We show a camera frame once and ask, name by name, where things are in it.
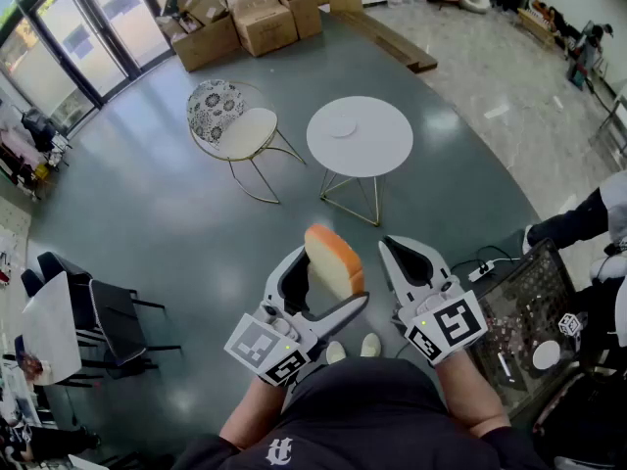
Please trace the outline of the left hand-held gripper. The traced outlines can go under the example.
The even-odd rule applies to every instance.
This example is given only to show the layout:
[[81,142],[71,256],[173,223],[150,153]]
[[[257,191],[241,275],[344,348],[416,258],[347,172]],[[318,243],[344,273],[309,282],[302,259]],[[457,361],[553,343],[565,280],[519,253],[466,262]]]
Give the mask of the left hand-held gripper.
[[369,300],[369,292],[361,292],[314,315],[308,312],[308,291],[309,257],[300,246],[269,275],[266,303],[241,317],[224,351],[264,382],[288,385],[318,361],[325,339],[357,317]]

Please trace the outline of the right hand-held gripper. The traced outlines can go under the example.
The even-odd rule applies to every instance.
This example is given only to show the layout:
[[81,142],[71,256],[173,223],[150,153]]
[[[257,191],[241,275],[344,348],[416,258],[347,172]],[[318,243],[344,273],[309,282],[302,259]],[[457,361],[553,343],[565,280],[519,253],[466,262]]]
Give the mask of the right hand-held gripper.
[[487,332],[473,291],[464,291],[435,249],[409,237],[387,235],[378,242],[390,290],[401,306],[405,338],[435,366]]

